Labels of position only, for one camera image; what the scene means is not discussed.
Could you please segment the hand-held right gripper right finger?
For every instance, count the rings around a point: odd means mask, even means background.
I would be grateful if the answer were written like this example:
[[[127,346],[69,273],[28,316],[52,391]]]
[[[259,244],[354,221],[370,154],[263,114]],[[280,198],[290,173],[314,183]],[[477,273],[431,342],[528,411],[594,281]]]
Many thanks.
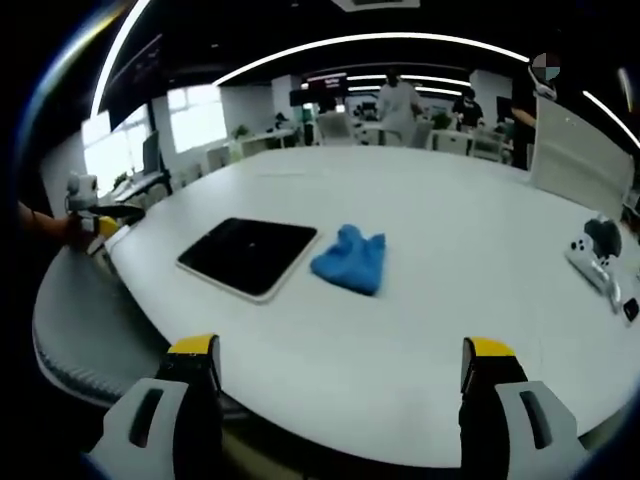
[[[460,393],[463,479],[571,479],[587,461],[574,415],[505,343],[463,340]]]

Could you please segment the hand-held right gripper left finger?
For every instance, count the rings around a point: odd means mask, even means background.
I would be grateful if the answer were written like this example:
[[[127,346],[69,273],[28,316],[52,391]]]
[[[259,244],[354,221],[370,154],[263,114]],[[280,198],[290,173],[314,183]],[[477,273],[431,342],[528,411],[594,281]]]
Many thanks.
[[[223,475],[219,337],[183,338],[155,376],[137,381],[103,418],[83,455],[89,479],[212,479]]]

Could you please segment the person's left hand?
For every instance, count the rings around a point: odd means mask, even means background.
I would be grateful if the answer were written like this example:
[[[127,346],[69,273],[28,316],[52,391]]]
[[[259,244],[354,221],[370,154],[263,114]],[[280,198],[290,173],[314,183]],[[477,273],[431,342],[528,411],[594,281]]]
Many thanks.
[[[72,214],[64,218],[62,238],[76,250],[86,250],[99,236],[99,221],[95,216]]]

